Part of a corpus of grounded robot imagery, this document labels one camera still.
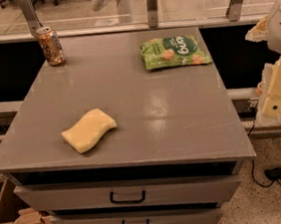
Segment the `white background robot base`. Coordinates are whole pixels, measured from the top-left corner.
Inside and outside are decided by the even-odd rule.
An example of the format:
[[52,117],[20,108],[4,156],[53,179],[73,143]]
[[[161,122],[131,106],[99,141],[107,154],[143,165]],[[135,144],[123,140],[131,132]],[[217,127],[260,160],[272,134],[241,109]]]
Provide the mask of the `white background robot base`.
[[[94,12],[103,10],[109,5],[110,0],[92,0],[91,9]],[[119,24],[130,24],[134,21],[133,0],[115,0]]]

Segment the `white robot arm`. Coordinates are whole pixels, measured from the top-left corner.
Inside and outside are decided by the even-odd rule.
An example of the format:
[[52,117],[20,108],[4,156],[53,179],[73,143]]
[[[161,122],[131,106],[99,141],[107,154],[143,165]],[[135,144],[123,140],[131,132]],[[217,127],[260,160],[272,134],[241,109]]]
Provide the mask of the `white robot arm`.
[[269,50],[280,54],[275,64],[266,64],[262,71],[261,96],[257,107],[257,120],[274,122],[281,118],[281,0],[246,33],[245,39],[257,43],[265,41]]

